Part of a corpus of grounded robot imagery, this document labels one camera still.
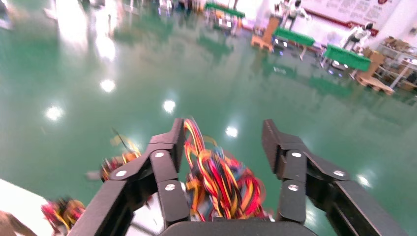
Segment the white robot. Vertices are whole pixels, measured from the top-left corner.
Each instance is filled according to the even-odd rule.
[[[274,12],[272,15],[278,17],[280,22],[282,22],[288,7],[289,0],[278,0],[277,3],[274,4]]]
[[[304,8],[301,7],[301,0],[296,0],[294,2],[294,4],[292,4],[289,9],[288,9],[288,16],[287,19],[284,20],[283,24],[281,25],[281,27],[286,27],[287,22],[290,21],[290,26],[288,27],[288,30],[291,30],[294,26],[294,23],[296,22],[296,18],[297,16],[301,16],[303,18],[306,18],[306,20],[310,21],[311,20],[311,16],[308,15]]]
[[[341,47],[346,50],[352,50],[359,43],[363,48],[365,42],[371,36],[371,29],[374,27],[373,23],[368,22],[365,26],[356,26],[349,32],[346,38],[341,41]]]

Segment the workbench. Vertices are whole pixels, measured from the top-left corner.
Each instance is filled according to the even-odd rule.
[[[284,28],[277,28],[274,33],[274,36],[278,38],[283,38],[288,41],[292,41],[298,45],[301,45],[303,47],[303,50],[299,56],[301,60],[305,52],[307,51],[307,47],[313,46],[313,44],[316,42],[314,38],[310,36],[300,34],[294,31],[289,31],[288,29],[284,29]]]
[[[330,60],[330,63],[335,60],[340,64],[345,64],[353,69],[361,71],[367,71],[369,65],[371,64],[371,60],[369,58],[359,56],[352,51],[348,51],[331,44],[327,45],[327,50],[323,54],[323,60],[320,63],[322,67],[326,65],[327,60]]]
[[[241,12],[241,11],[237,11],[231,8],[227,8],[225,6],[213,3],[213,2],[207,2],[206,5],[204,5],[204,10],[219,10],[224,12],[225,14],[229,14],[231,16],[236,16],[238,18],[244,18],[245,17],[245,13]]]

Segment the table leg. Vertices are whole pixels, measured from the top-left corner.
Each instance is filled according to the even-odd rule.
[[[404,76],[407,69],[410,67],[410,64],[408,63],[407,66],[401,71],[401,74],[397,76],[397,78],[392,82],[392,84],[389,86],[391,89],[394,89],[398,82],[400,82],[401,78]]]
[[[330,69],[330,67],[331,67],[331,64],[334,62],[334,60],[333,59],[330,59],[329,61],[328,61],[328,67],[327,67],[327,69],[326,70],[329,70]]]
[[[302,60],[302,58],[303,58],[303,56],[304,56],[305,52],[307,51],[307,47],[306,47],[306,46],[302,45],[302,47],[303,47],[303,50],[302,50],[302,52],[301,52],[301,54],[300,54],[300,60]]]
[[[357,69],[355,69],[354,71],[352,71],[352,73],[350,74],[350,76],[351,76],[351,78],[352,78],[353,80],[355,80],[355,75],[356,75],[356,73],[357,73]]]
[[[323,60],[320,62],[320,65],[322,66],[322,68],[324,68],[326,62],[327,62],[327,58],[323,57]]]

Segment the bundle of colorful wires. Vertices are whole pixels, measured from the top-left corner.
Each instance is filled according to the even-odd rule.
[[[122,156],[114,157],[110,161],[107,159],[104,160],[100,170],[100,177],[103,182],[109,179],[109,175],[112,171],[141,156],[138,147],[134,145],[130,139],[120,135],[116,130],[114,130],[114,132],[116,133],[116,136],[111,140],[111,143],[115,146],[122,143],[128,152],[123,153]]]
[[[213,217],[267,218],[268,214],[262,209],[265,198],[262,182],[242,163],[226,157],[223,149],[207,136],[206,140],[214,148],[206,149],[195,121],[186,119],[184,129],[190,133],[184,150],[191,170],[186,181],[187,192],[191,195],[191,213],[201,221]]]
[[[63,225],[67,231],[74,226],[85,209],[80,201],[71,198],[60,198],[41,207],[45,217],[55,230]]]

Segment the electronic equipment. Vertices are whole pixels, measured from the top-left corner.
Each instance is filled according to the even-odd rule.
[[[270,119],[263,123],[262,146],[272,172],[283,181],[276,222],[191,222],[178,180],[184,141],[184,120],[178,118],[171,131],[151,138],[140,157],[111,172],[69,235],[125,235],[133,212],[156,192],[165,226],[161,236],[315,236],[303,226],[306,196],[326,212],[338,235],[407,235],[346,170],[314,155],[298,136],[280,132]]]

